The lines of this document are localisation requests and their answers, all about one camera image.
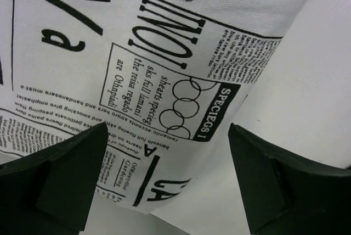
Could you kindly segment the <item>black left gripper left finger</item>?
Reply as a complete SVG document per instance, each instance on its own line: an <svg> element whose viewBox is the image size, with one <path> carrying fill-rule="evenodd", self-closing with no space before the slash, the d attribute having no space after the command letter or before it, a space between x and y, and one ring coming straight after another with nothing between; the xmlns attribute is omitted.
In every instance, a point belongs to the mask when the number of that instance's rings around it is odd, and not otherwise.
<svg viewBox="0 0 351 235"><path fill-rule="evenodd" d="M84 231L107 147L107 126L1 165L1 234Z"/></svg>

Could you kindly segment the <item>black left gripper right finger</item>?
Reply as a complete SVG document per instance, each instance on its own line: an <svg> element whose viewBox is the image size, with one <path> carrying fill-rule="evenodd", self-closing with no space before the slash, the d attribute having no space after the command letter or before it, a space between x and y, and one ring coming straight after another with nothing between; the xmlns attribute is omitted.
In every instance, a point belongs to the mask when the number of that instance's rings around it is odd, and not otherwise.
<svg viewBox="0 0 351 235"><path fill-rule="evenodd" d="M239 125L228 138L251 234L350 234L350 170L271 144Z"/></svg>

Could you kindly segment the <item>newspaper print white cloth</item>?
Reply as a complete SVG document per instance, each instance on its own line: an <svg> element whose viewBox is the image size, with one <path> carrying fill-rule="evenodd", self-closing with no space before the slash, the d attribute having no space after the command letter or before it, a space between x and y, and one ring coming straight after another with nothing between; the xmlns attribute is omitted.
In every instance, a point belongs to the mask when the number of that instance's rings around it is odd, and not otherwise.
<svg viewBox="0 0 351 235"><path fill-rule="evenodd" d="M105 123L97 190L150 213L193 180L307 0L1 0L1 152Z"/></svg>

